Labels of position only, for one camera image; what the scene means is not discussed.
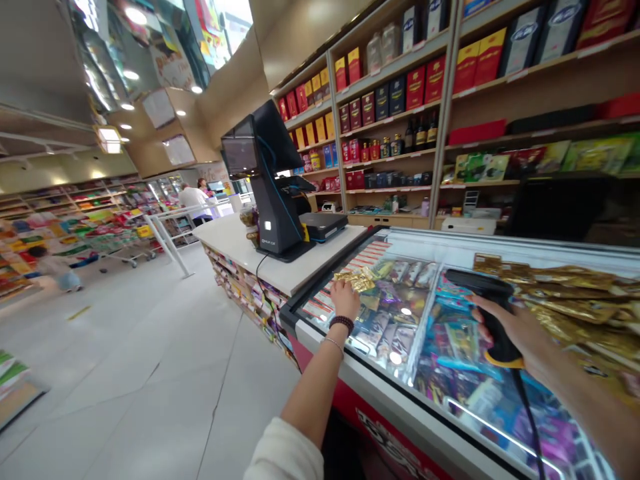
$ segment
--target child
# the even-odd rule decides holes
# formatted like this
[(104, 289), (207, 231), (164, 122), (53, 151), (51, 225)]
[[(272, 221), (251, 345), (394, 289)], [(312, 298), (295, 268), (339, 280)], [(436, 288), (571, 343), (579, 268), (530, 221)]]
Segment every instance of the child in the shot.
[(56, 257), (49, 253), (44, 247), (31, 247), (27, 251), (30, 256), (38, 259), (38, 271), (43, 275), (51, 275), (58, 284), (60, 290), (67, 293), (73, 290), (82, 290), (82, 282), (67, 263), (60, 257)]

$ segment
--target white sleeve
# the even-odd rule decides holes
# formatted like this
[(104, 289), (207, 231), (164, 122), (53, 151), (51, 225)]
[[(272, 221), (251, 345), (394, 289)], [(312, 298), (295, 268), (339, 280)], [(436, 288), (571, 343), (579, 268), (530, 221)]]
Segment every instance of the white sleeve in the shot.
[(256, 445), (244, 480), (322, 480), (323, 466), (311, 440), (276, 417)]

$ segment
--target person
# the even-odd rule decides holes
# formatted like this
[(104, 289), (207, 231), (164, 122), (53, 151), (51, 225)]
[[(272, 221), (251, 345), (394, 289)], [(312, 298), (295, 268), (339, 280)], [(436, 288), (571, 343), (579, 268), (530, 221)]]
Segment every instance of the person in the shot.
[[(319, 480), (320, 452), (344, 345), (353, 328), (360, 299), (350, 283), (333, 282), (333, 320), (302, 377), (282, 410), (259, 440), (244, 480)], [(622, 480), (640, 478), (640, 416), (566, 357), (534, 315), (514, 307), (509, 313), (482, 297), (470, 300), (493, 314), (523, 355), (525, 368), (549, 388), (608, 459)], [(474, 318), (483, 322), (478, 310)], [(484, 325), (480, 332), (493, 341)]]
[(213, 192), (211, 190), (209, 190), (209, 186), (207, 185), (207, 181), (204, 180), (204, 178), (199, 178), (198, 179), (198, 188), (200, 190), (202, 190), (206, 196), (208, 196), (209, 198), (211, 198), (213, 196)]
[(64, 259), (50, 254), (49, 250), (42, 246), (31, 247), (27, 252), (37, 259), (38, 271), (42, 275), (52, 276), (60, 290), (70, 293), (84, 288), (80, 277), (71, 270)]
[[(178, 202), (183, 207), (198, 207), (200, 205), (206, 206), (209, 199), (207, 194), (200, 189), (190, 187), (188, 183), (180, 185), (182, 191), (178, 194)], [(205, 222), (213, 220), (211, 210), (202, 209), (189, 212), (189, 216), (193, 220), (196, 227), (202, 225)]]

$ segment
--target man in white shirt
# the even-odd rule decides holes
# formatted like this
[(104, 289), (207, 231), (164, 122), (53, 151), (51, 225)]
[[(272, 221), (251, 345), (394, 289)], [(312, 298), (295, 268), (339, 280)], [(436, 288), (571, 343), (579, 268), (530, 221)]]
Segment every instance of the man in white shirt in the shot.
[[(183, 207), (198, 207), (200, 205), (206, 206), (207, 200), (209, 200), (206, 193), (200, 189), (190, 187), (188, 183), (180, 185), (182, 192), (178, 194), (178, 201)], [(196, 227), (202, 225), (204, 222), (213, 220), (211, 210), (193, 210), (189, 213), (189, 216), (193, 219), (193, 223)]]

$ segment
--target black barcode scanner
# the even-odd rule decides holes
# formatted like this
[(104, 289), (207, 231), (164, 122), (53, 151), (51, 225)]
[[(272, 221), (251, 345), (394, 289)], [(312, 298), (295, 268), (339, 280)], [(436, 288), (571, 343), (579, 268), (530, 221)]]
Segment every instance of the black barcode scanner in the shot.
[[(478, 273), (454, 269), (447, 270), (445, 278), (459, 287), (471, 290), (482, 298), (496, 302), (506, 311), (513, 312), (509, 303), (509, 298), (513, 295), (513, 287), (510, 284)], [(525, 364), (522, 360), (522, 354), (507, 336), (500, 320), (480, 307), (478, 310), (484, 318), (487, 330), (493, 337), (493, 346), (485, 352), (487, 360), (498, 367), (523, 369)]]

